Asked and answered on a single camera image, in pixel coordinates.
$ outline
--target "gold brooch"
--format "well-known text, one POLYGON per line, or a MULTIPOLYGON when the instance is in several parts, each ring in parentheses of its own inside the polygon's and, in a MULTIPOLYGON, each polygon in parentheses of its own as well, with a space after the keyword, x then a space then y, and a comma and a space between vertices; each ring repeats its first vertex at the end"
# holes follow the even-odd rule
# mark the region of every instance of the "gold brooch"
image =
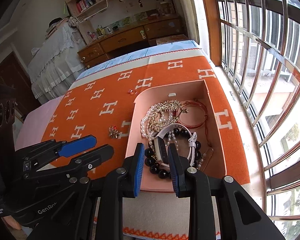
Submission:
POLYGON ((109 136, 112 139, 117 139, 119 135, 120 135, 120 132, 117 130, 116 126, 110 126, 109 127, 109 136))
POLYGON ((188 113, 188 109, 182 109, 183 103, 177 100, 168 100, 163 103, 158 103, 156 109, 154 109, 149 116, 148 125, 149 128, 156 132, 160 132, 164 127, 169 124, 176 123, 182 113, 188 113), (178 115, 172 113, 169 114, 168 119, 165 119, 163 112, 179 112, 178 115))

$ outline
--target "white smartwatch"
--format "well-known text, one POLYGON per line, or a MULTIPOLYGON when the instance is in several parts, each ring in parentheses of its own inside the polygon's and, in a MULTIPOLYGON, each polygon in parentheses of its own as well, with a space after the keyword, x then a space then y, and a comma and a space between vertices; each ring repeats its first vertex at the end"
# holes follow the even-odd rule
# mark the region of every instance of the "white smartwatch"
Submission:
POLYGON ((163 140, 164 136, 167 132, 175 129, 180 128, 186 130, 190 134, 190 138, 188 139, 188 146, 189 146, 189 155, 188 155, 188 161, 190 163, 190 166, 192 167, 194 165, 194 151, 195 151, 195 141, 197 140, 197 133, 193 132, 191 133, 187 127, 185 127, 182 124, 179 123, 172 123, 164 127, 154 138, 154 148, 155 148, 155 154, 157 157, 158 163, 166 168, 169 168, 169 162, 168 162, 168 155, 167 150, 165 146, 165 142, 163 140))

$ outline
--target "pink box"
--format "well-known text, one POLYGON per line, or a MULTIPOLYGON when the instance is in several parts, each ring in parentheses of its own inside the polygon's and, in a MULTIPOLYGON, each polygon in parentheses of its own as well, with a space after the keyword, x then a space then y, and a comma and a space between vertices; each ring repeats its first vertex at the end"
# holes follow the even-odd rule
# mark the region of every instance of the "pink box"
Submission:
MULTIPOLYGON (((226 162, 223 153, 223 147, 221 143, 220 133, 216 117, 214 115, 213 106, 210 100, 209 91, 205 80, 183 82, 159 87, 149 88, 141 92, 134 101, 135 107, 132 116, 132 122, 130 127, 130 134, 128 139, 126 157, 134 154, 136 144, 142 142, 145 145, 145 149, 148 148, 148 140, 143 138, 140 133, 141 119, 146 115, 148 109, 158 102, 164 102, 167 100, 187 101, 198 99, 202 102, 208 111, 208 138, 212 144, 214 150, 207 167, 204 172, 211 177, 222 178, 226 175, 226 162), (169 97, 169 94, 175 93, 175 96, 169 97)), ((180 121, 187 125, 194 125, 201 122, 203 119, 203 112, 200 108, 190 106, 187 107, 189 113, 181 114, 180 121)), ((205 136, 205 128, 202 126, 199 129, 190 130, 197 133, 197 140, 201 142, 200 152, 203 154, 207 147, 207 140, 205 136)), ((187 156, 189 148, 187 146, 187 140, 181 136, 177 137, 179 155, 187 156)), ((156 191, 156 192, 173 192, 172 182, 169 179, 159 179, 157 175, 151 174, 149 167, 144 166, 141 190, 156 191)))

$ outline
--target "white h pattern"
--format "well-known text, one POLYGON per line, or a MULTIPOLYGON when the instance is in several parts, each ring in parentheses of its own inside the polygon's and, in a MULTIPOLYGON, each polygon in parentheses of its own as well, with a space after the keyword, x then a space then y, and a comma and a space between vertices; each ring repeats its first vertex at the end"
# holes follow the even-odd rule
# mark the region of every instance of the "white h pattern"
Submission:
POLYGON ((223 129, 223 128, 229 128, 229 130, 232 129, 231 122, 227 122, 227 124, 221 124, 220 115, 229 116, 229 113, 228 113, 227 109, 225 109, 223 112, 215 113, 215 115, 216 115, 217 124, 218 124, 219 129, 223 129))
POLYGON ((182 60, 180 61, 176 61, 176 62, 168 62, 168 69, 171 69, 171 68, 176 68, 176 67, 183 67, 182 64, 180 65, 177 65, 177 63, 182 63, 182 60))
POLYGON ((59 127, 52 128, 52 133, 50 134, 50 137, 54 137, 56 135, 56 130, 58 130, 59 127))
POLYGON ((69 97, 69 95, 71 94, 72 90, 69 91, 66 95, 65 95, 65 98, 69 97))
POLYGON ((141 86, 136 86, 136 88, 135 89, 138 89, 138 88, 141 88, 141 87, 150 87, 151 86, 151 82, 149 83, 149 84, 146 84, 146 81, 148 81, 148 80, 152 80, 152 78, 153 77, 151 77, 151 78, 145 78, 145 79, 139 79, 138 80, 138 83, 140 83, 140 82, 142 82, 142 85, 141 86))
POLYGON ((118 137, 119 139, 121 139, 122 137, 127 137, 127 136, 129 136, 131 122, 123 121, 121 127, 125 127, 126 125, 129 126, 128 132, 127 132, 127 133, 122 133, 122 132, 120 132, 120 135, 119 135, 119 137, 118 137))
POLYGON ((121 74, 120 74, 120 78, 118 78, 118 81, 119 81, 120 79, 129 78, 130 75, 127 76, 127 74, 131 74, 131 73, 132 73, 132 70, 129 71, 129 72, 126 72, 126 73, 121 73, 121 74))
POLYGON ((76 134, 73 133, 73 134, 71 135, 71 138, 78 138, 78 139, 79 139, 79 138, 81 137, 81 135, 82 135, 82 133, 79 134, 79 131, 80 131, 80 130, 83 130, 85 126, 86 126, 86 125, 84 125, 84 126, 77 126, 77 125, 76 125, 74 130, 77 130, 77 133, 76 133, 76 134))
POLYGON ((72 98, 68 101, 68 103, 66 104, 66 106, 70 106, 72 104, 72 101, 75 100, 75 98, 72 98))
POLYGON ((89 83, 89 84, 87 85, 87 87, 84 89, 84 91, 86 91, 86 90, 88 90, 88 89, 91 89, 95 83, 96 83, 96 82, 89 83))
POLYGON ((198 73, 205 72, 205 75, 199 75, 199 79, 202 79, 204 77, 215 77, 215 78, 217 78, 215 74, 209 75, 208 71, 211 71, 211 72, 214 73, 214 71, 212 69, 204 69, 204 70, 198 69, 198 73))
POLYGON ((113 102, 113 103, 105 103, 105 104, 103 105, 103 107, 106 107, 106 106, 107 106, 107 110, 106 110, 106 111, 101 111, 99 115, 102 115, 102 114, 112 114, 114 108, 112 108, 111 110, 109 110, 109 109, 110 109, 110 106, 112 106, 112 105, 115 106, 115 105, 117 104, 117 102, 118 102, 118 101, 115 101, 115 102, 113 102))
POLYGON ((79 110, 79 109, 77 109, 77 110, 72 110, 72 111, 70 112, 71 115, 67 117, 67 120, 69 120, 69 119, 74 119, 74 116, 75 116, 74 114, 75 114, 76 112, 78 112, 78 110, 79 110))
POLYGON ((95 95, 94 97, 90 98, 90 100, 92 100, 93 98, 99 98, 101 97, 101 94, 99 95, 100 92, 103 92, 105 89, 102 89, 102 90, 98 90, 98 91, 95 91, 93 94, 95 95))
POLYGON ((50 122, 54 122, 54 119, 57 117, 57 114, 56 115, 53 115, 50 122))

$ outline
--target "orange blanket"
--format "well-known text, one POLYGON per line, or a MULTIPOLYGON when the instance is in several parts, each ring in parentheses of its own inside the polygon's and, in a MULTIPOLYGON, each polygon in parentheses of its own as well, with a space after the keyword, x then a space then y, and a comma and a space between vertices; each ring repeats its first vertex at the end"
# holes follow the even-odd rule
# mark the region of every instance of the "orange blanket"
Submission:
MULTIPOLYGON (((92 134, 97 145, 110 144, 114 156, 93 171, 92 179, 105 176, 121 166, 128 141, 134 99, 143 90, 172 83, 205 79, 223 144, 227 174, 240 184, 250 182, 241 136, 234 115, 211 65, 200 49, 167 52, 137 59, 99 71, 76 81, 53 114, 42 141, 71 141, 92 134), (137 90, 136 95, 128 91, 137 90), (111 139, 108 129, 115 125, 122 131, 119 139, 111 139)), ((61 157, 54 166, 63 166, 71 158, 61 157)))

